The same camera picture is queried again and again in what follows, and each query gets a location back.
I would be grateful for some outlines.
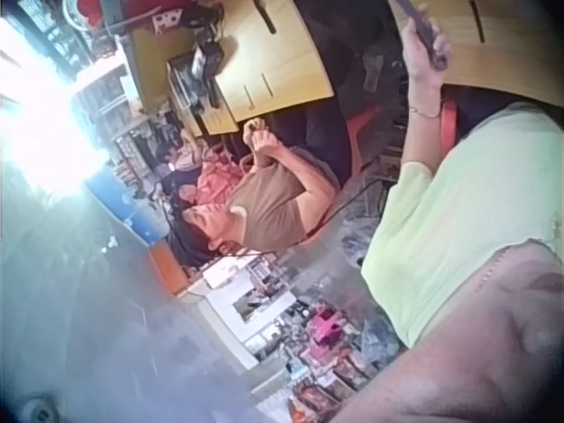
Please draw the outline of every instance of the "bracelet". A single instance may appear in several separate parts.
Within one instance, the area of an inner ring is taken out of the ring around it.
[[[417,108],[415,108],[413,106],[409,106],[409,112],[410,113],[414,113],[415,115],[420,115],[420,116],[426,117],[427,119],[438,119],[441,116],[441,111],[442,111],[442,108],[439,108],[439,112],[436,115],[428,115],[426,113],[419,111]]]

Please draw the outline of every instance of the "person's arm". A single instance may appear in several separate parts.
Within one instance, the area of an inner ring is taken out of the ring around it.
[[[449,56],[450,43],[446,35],[433,24],[436,39],[435,54]],[[402,31],[404,60],[409,74],[409,122],[405,136],[402,165],[419,162],[434,174],[442,161],[441,149],[441,87],[444,71],[433,69],[425,46],[410,19]]]
[[[258,169],[261,169],[263,167],[268,167],[272,163],[272,158],[256,151],[251,139],[254,131],[265,130],[265,129],[266,129],[266,122],[260,117],[251,119],[250,121],[245,123],[245,126],[243,126],[243,142],[249,147],[250,151],[253,153],[253,167],[250,170],[251,174],[255,173]]]
[[[331,422],[536,421],[521,418],[561,372],[564,312],[562,274],[531,279],[517,284],[509,273],[472,293],[482,296],[455,309]]]
[[[295,200],[300,211],[301,223],[309,232],[330,208],[337,196],[337,190],[323,174],[300,156],[282,145],[268,130],[258,131],[253,136],[255,148],[278,161],[292,172],[306,190]]]
[[[184,145],[189,148],[192,154],[192,162],[197,165],[202,163],[204,156],[204,148],[196,141],[196,138],[188,130],[182,130],[180,133]]]
[[[410,116],[402,165],[417,161],[434,174],[442,161],[441,90],[410,81],[408,100]]]

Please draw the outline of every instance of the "woman's arm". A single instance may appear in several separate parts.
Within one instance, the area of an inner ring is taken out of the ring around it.
[[[410,81],[408,99],[410,116],[402,165],[417,161],[434,174],[442,161],[441,90]]]
[[[269,131],[257,132],[253,141],[259,152],[268,154],[277,160],[303,185],[306,192],[295,198],[300,211],[301,223],[306,232],[315,229],[335,201],[337,196],[335,187],[319,170],[283,146]]]
[[[450,43],[446,35],[433,24],[434,53],[449,56]],[[409,74],[409,122],[405,136],[402,165],[417,161],[435,173],[442,161],[441,149],[441,87],[444,71],[435,70],[428,53],[417,35],[412,19],[402,31],[404,60]]]
[[[250,173],[256,172],[257,169],[268,167],[272,163],[272,159],[269,156],[257,152],[252,143],[252,135],[256,130],[265,130],[266,123],[260,117],[251,119],[245,123],[243,126],[243,142],[249,147],[250,151],[253,153],[253,168]]]

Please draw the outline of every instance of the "red chair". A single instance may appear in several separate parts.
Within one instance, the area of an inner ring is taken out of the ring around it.
[[[319,221],[319,226],[313,233],[308,234],[308,238],[300,243],[300,245],[308,245],[309,243],[317,240],[325,224],[328,223],[329,219],[333,217],[333,214],[337,211],[337,208],[341,204],[341,199],[343,197],[343,192],[346,191],[347,187],[352,183],[356,183],[359,178],[361,178],[362,171],[370,165],[367,163],[365,166],[362,165],[362,158],[360,156],[359,148],[359,134],[360,130],[364,128],[378,113],[376,107],[371,107],[364,112],[360,112],[353,117],[346,120],[346,128],[349,133],[349,142],[351,143],[351,177],[346,182],[345,186],[341,190],[341,193],[337,196],[335,203],[325,212],[321,220]]]
[[[447,96],[441,111],[441,148],[442,157],[446,157],[456,142],[457,109],[454,98]]]

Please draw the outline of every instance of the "person's hand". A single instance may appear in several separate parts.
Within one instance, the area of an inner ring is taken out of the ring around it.
[[[243,126],[243,143],[251,145],[252,135],[255,130],[266,130],[266,122],[260,117],[256,117],[246,122]]]
[[[447,35],[441,30],[434,19],[429,19],[433,28],[435,40],[433,50],[438,56],[450,58],[451,45]],[[409,19],[407,26],[402,31],[404,43],[404,61],[411,81],[426,88],[439,89],[444,83],[445,71],[436,70],[431,65],[429,54],[425,45],[417,35],[413,19]]]
[[[273,157],[283,147],[282,143],[268,130],[256,130],[252,135],[253,148],[265,156]]]

